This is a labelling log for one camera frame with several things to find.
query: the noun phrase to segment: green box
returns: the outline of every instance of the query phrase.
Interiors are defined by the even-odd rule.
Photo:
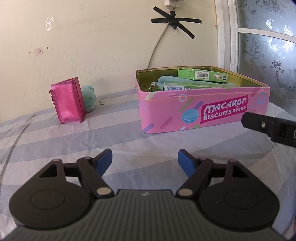
[[[220,83],[205,83],[205,84],[191,84],[191,83],[168,83],[165,82],[163,86],[164,91],[172,90],[193,90],[193,89],[208,89],[208,88],[226,88],[226,84]]]
[[[219,83],[228,82],[228,74],[201,69],[178,69],[178,77],[188,80],[205,80]]]

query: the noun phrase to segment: pink wallet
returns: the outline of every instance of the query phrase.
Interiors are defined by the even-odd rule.
[[[83,122],[85,111],[78,77],[51,85],[49,91],[61,123]]]

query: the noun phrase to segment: black tape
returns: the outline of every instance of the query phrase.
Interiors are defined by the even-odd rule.
[[[170,11],[170,14],[166,13],[165,11],[159,9],[158,7],[153,8],[156,12],[164,16],[164,18],[152,18],[151,23],[168,23],[171,25],[174,29],[177,29],[179,27],[182,29],[185,33],[187,33],[192,39],[194,39],[194,34],[191,33],[187,28],[185,28],[182,24],[179,22],[192,22],[192,23],[202,23],[200,19],[194,19],[194,18],[176,18],[175,11]]]

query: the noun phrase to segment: white cable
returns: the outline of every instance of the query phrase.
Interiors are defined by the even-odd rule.
[[[147,64],[147,69],[148,69],[149,66],[150,66],[150,63],[151,63],[151,60],[152,60],[153,54],[154,54],[154,52],[155,52],[155,49],[156,49],[156,47],[157,47],[159,41],[160,41],[161,38],[163,37],[165,31],[167,30],[167,28],[168,28],[168,23],[166,24],[165,29],[164,29],[163,32],[161,33],[160,37],[158,38],[158,40],[157,40],[157,42],[156,42],[156,44],[155,44],[155,46],[154,46],[154,48],[153,48],[153,50],[152,50],[152,53],[151,53],[150,58],[149,58],[149,62],[148,62],[148,64]]]

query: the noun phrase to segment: barcode label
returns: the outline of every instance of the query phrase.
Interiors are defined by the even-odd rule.
[[[223,78],[223,75],[214,74],[214,79],[221,80]]]
[[[195,72],[195,78],[200,80],[209,80],[210,79],[210,73],[204,72],[204,71],[196,71]]]
[[[184,90],[184,86],[165,86],[166,91],[171,91],[171,90]]]

